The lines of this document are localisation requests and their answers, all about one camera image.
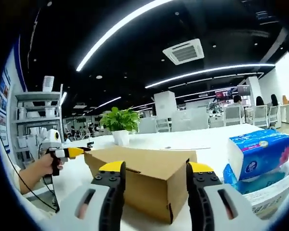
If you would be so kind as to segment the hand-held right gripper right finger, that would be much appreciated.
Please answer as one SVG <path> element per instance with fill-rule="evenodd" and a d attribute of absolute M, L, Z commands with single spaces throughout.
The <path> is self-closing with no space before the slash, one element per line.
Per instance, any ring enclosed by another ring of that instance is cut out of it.
<path fill-rule="evenodd" d="M 186 163 L 186 187 L 193 231 L 263 231 L 250 202 L 223 184 L 206 164 Z"/>

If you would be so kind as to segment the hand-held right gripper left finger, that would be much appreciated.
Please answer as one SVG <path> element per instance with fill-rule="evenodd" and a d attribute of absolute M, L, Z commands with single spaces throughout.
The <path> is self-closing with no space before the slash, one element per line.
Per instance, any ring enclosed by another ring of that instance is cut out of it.
<path fill-rule="evenodd" d="M 76 188 L 47 220 L 48 231 L 119 231 L 126 187 L 126 163 L 99 168 L 92 182 Z"/>

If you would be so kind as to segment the person's left hand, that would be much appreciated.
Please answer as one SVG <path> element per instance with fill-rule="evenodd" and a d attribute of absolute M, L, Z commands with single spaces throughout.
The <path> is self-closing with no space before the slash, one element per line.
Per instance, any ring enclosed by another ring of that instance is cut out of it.
<path fill-rule="evenodd" d="M 30 184 L 36 184 L 42 177 L 47 174 L 53 173 L 53 163 L 54 158 L 50 154 L 43 155 L 40 159 L 30 164 L 28 168 L 25 169 L 24 175 Z"/>

